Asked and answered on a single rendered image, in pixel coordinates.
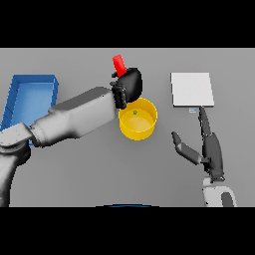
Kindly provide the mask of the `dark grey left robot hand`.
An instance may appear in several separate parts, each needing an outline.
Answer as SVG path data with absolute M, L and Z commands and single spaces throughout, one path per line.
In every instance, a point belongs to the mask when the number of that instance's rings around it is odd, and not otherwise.
M 119 76 L 117 72 L 112 74 L 116 81 L 110 82 L 116 103 L 116 108 L 124 110 L 128 103 L 135 102 L 142 92 L 141 72 L 138 68 L 128 68 Z

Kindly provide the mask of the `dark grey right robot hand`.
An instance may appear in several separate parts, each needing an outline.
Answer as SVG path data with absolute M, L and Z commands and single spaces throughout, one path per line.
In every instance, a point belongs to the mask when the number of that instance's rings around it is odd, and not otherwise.
M 177 132 L 171 133 L 175 151 L 191 163 L 204 166 L 209 174 L 210 182 L 224 181 L 223 157 L 217 135 L 211 131 L 209 120 L 204 107 L 199 108 L 198 120 L 201 127 L 202 153 L 185 144 Z

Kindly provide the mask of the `yellow bowl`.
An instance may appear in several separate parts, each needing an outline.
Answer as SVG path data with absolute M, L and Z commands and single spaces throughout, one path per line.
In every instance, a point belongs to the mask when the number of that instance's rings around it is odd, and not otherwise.
M 119 110 L 118 118 L 122 134 L 132 140 L 140 141 L 150 137 L 157 121 L 155 105 L 145 98 L 128 103 L 124 110 Z

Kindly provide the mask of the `pale square measuring scale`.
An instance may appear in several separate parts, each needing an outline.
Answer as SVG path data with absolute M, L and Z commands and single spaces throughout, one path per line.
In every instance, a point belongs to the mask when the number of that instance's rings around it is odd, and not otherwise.
M 170 84 L 175 108 L 214 107 L 208 73 L 171 73 Z

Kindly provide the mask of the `blue tray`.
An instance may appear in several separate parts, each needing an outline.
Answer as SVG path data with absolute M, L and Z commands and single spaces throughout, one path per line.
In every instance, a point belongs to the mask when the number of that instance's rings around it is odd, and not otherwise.
M 40 121 L 48 121 L 48 109 L 56 104 L 59 82 L 55 75 L 13 75 L 0 124 L 0 152 L 23 144 L 41 146 L 46 139 Z

